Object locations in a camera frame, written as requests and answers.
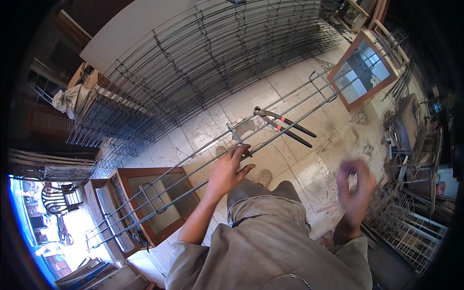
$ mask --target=hand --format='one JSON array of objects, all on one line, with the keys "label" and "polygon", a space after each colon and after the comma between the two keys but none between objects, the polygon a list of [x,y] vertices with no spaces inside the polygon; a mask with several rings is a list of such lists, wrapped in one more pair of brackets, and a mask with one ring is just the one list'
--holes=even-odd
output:
[{"label": "hand", "polygon": [[[348,178],[351,174],[358,175],[358,183],[354,193],[349,191]],[[344,161],[340,165],[337,174],[338,198],[346,212],[346,220],[351,226],[361,225],[375,184],[375,177],[363,160]]]},{"label": "hand", "polygon": [[219,161],[216,162],[206,188],[206,199],[219,201],[255,167],[254,164],[248,164],[237,172],[240,159],[243,155],[249,153],[248,149],[250,147],[251,146],[248,144],[243,146],[236,145],[230,148]]}]

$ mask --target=foot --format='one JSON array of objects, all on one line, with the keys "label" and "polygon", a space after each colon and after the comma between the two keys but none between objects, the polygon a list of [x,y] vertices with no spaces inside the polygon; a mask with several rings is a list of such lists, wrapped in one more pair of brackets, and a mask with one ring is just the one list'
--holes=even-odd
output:
[{"label": "foot", "polygon": [[222,153],[226,152],[227,149],[224,146],[216,147],[216,156],[221,155]]},{"label": "foot", "polygon": [[263,171],[261,171],[261,173],[259,174],[257,184],[267,187],[271,179],[272,179],[272,173],[270,172],[270,170],[263,169]]}]

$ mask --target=pants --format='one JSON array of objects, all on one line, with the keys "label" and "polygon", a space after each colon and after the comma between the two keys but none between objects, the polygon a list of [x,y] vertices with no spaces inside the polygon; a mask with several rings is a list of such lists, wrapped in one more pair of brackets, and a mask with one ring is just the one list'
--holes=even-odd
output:
[{"label": "pants", "polygon": [[282,181],[281,183],[279,183],[276,189],[270,191],[264,186],[244,178],[227,195],[227,210],[229,210],[231,206],[233,206],[237,201],[241,199],[268,194],[285,197],[287,199],[295,200],[301,203],[301,199],[299,198],[295,188],[293,187],[293,184],[290,181]]}]

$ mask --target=tiled floor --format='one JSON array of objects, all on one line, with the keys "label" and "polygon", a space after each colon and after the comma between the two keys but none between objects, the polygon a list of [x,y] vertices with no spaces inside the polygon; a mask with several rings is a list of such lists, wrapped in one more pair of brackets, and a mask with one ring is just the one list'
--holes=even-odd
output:
[{"label": "tiled floor", "polygon": [[[318,57],[325,62],[334,64],[345,50],[346,47],[341,47]],[[146,152],[135,158],[127,167],[170,167],[175,165],[225,132],[227,122],[232,124],[240,122],[252,114],[255,106],[265,107],[301,86],[313,70],[323,72],[318,62],[314,59],[307,59],[251,84],[170,132],[159,142],[147,148]],[[324,104],[313,114],[303,119],[300,125],[314,132],[317,138],[297,134],[310,142],[313,148],[307,148],[283,135],[241,164],[241,166],[249,163],[256,164],[256,168],[247,176],[253,181],[258,179],[262,169],[269,169],[273,175],[268,186],[270,190],[284,180],[293,183],[306,208],[308,221],[313,229],[310,236],[314,240],[322,237],[329,230],[333,230],[343,215],[337,201],[335,184],[335,176],[343,159],[363,158],[378,181],[384,174],[383,164],[387,156],[387,145],[381,144],[383,137],[381,124],[383,115],[390,107],[390,100],[386,99],[382,102],[381,99],[387,90],[388,88],[380,92],[370,103],[365,102],[360,108],[351,112],[348,112],[343,103],[336,99],[331,103]],[[282,114],[314,91],[315,88],[312,85],[307,85],[284,101],[277,103],[272,109]],[[331,94],[330,89],[324,90],[324,95],[330,96]],[[296,120],[323,101],[321,95],[316,95],[284,116]],[[261,124],[262,122],[258,120],[247,123],[244,126],[246,132],[240,132],[242,138],[250,135]],[[275,134],[277,132],[273,128],[267,127],[246,140],[246,143],[255,147]],[[216,146],[230,147],[234,142],[230,134],[214,142],[193,159],[186,161],[183,165],[185,171],[191,173],[204,162],[210,160],[215,155]],[[208,179],[212,168],[213,163],[192,175],[189,178],[192,185],[196,186]],[[203,192],[203,189],[199,190],[200,197],[203,196]],[[227,223],[225,198],[214,212],[204,240],[205,245],[210,244],[210,235],[218,223]],[[164,263],[165,268],[168,267],[165,260],[170,254],[169,248],[174,241],[175,238],[171,237],[163,242],[163,251],[153,249],[152,255],[156,256],[161,264]]]}]

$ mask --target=end cutting pliers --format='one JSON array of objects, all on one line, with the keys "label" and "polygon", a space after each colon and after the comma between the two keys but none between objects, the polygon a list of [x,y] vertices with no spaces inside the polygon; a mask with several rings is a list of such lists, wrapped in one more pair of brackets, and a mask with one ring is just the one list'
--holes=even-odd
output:
[{"label": "end cutting pliers", "polygon": [[[277,125],[276,123],[274,123],[273,121],[271,121],[267,116],[270,116],[270,117],[274,117],[275,119],[279,119],[280,121],[284,122],[285,124],[288,124],[288,125],[291,125],[293,124],[292,121],[290,121],[289,119],[285,118],[285,117],[282,117],[280,115],[277,115],[276,113],[273,113],[273,112],[269,112],[269,111],[265,111],[265,110],[261,110],[260,107],[255,107],[255,110],[253,111],[253,115],[256,115],[256,116],[260,116],[263,120],[266,121],[266,123],[268,123],[269,125],[271,125],[272,127],[275,127],[277,128],[277,130],[279,131],[282,131],[284,130],[285,128],[283,128],[282,126],[280,125]],[[303,133],[311,136],[311,137],[314,137],[316,138],[316,134],[314,134],[313,132],[301,127],[300,125],[298,124],[295,124],[293,126],[293,128],[297,129],[297,130],[300,130],[302,131]],[[308,142],[306,142],[306,140],[304,140],[303,138],[299,137],[298,135],[290,132],[289,130],[285,131],[284,132],[285,134],[287,134],[288,136],[292,137],[293,139],[297,140],[298,142],[300,142],[301,144],[303,145],[306,145],[308,146],[309,148],[312,148],[313,145],[309,144]]]}]

